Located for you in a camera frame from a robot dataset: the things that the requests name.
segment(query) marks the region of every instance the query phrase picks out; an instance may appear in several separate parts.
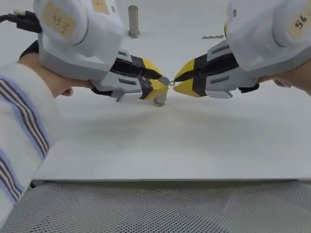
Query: hand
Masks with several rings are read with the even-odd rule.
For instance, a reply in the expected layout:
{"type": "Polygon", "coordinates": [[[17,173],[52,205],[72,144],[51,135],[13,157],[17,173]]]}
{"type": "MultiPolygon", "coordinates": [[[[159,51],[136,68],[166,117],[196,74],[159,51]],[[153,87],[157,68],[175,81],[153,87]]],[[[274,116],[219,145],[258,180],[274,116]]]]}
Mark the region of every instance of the hand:
{"type": "Polygon", "coordinates": [[[261,77],[259,83],[268,80],[273,80],[276,85],[282,87],[297,87],[311,96],[311,60],[296,69],[281,74],[261,77]]]}
{"type": "Polygon", "coordinates": [[[93,87],[90,81],[65,78],[45,69],[40,64],[39,55],[37,53],[26,54],[18,63],[28,66],[35,71],[47,84],[55,98],[59,95],[71,96],[73,94],[72,87],[74,86],[93,87]]]}

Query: white device housing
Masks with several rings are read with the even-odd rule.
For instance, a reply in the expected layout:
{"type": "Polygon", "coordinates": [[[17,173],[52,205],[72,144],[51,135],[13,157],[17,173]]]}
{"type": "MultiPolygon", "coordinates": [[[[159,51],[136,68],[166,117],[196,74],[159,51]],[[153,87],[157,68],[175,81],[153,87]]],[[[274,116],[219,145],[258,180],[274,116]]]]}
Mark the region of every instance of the white device housing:
{"type": "Polygon", "coordinates": [[[289,29],[309,3],[309,0],[231,1],[227,10],[227,40],[240,68],[246,72],[260,70],[256,75],[270,75],[297,67],[304,58],[293,58],[310,47],[311,30],[307,25],[304,35],[294,40],[289,29]],[[286,61],[293,65],[285,67],[286,61]]]}

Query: white sleeve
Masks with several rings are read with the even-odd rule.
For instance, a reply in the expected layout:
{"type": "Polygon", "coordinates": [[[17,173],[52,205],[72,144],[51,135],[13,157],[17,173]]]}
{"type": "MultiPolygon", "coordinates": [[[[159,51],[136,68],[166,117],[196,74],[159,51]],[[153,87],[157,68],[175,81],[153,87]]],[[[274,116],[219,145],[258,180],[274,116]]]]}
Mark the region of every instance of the white sleeve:
{"type": "Polygon", "coordinates": [[[0,228],[59,138],[55,99],[22,64],[0,67],[0,228]]]}

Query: metal rod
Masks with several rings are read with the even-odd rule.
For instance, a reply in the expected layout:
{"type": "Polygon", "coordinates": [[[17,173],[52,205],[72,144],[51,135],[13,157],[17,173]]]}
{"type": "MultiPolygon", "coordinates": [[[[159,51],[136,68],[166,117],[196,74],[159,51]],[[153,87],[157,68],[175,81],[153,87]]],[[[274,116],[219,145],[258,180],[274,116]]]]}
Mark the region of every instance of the metal rod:
{"type": "MultiPolygon", "coordinates": [[[[170,82],[170,80],[166,77],[161,77],[158,79],[159,82],[163,83],[164,85],[168,86],[168,85],[171,85],[172,82],[170,82]]],[[[162,94],[162,95],[159,95],[157,97],[154,98],[154,103],[156,106],[158,107],[163,107],[166,105],[167,103],[167,92],[162,94]]]]}
{"type": "Polygon", "coordinates": [[[140,32],[138,29],[138,7],[137,6],[129,6],[128,19],[129,19],[129,31],[128,31],[129,37],[138,38],[140,36],[140,32]]]}
{"type": "Polygon", "coordinates": [[[154,98],[154,103],[157,107],[164,107],[167,103],[167,92],[163,95],[154,98]]]}

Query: metal mesh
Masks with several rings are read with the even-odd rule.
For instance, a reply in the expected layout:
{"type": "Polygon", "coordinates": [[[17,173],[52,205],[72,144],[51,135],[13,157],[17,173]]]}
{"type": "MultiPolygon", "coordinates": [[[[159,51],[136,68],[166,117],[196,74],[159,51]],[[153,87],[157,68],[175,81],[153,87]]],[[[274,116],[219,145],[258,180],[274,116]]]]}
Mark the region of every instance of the metal mesh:
{"type": "Polygon", "coordinates": [[[26,193],[1,233],[311,233],[311,188],[104,188],[47,183],[26,193]]]}

